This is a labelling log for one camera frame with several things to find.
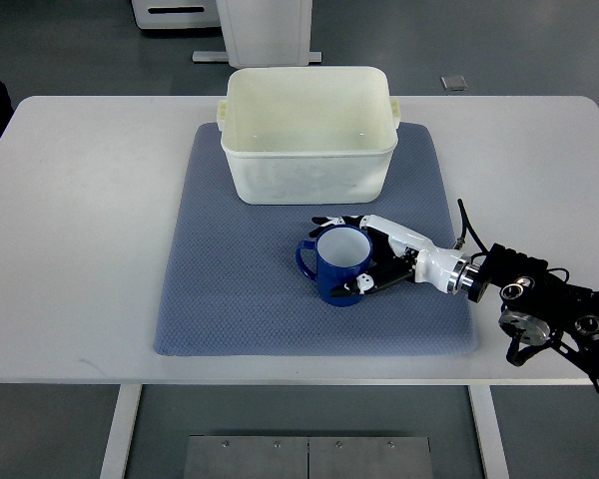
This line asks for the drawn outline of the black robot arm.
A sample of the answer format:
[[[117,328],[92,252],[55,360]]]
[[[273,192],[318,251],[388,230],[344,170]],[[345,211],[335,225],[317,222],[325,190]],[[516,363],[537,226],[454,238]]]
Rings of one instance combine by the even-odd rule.
[[[551,268],[544,259],[501,244],[487,248],[476,234],[462,200],[458,200],[462,230],[455,247],[467,235],[480,248],[451,282],[478,302],[489,286],[499,288],[499,327],[510,338],[506,360],[517,367],[536,354],[553,349],[583,371],[599,393],[599,291],[571,284],[569,271]]]

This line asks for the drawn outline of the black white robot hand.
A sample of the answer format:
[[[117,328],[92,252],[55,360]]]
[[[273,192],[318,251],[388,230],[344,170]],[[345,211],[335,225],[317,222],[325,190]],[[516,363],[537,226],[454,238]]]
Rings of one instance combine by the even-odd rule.
[[[334,298],[372,294],[402,281],[429,283],[443,293],[457,293],[469,264],[456,248],[442,248],[428,237],[377,215],[313,217],[317,237],[330,227],[362,229],[372,244],[372,266],[364,273],[333,287]]]

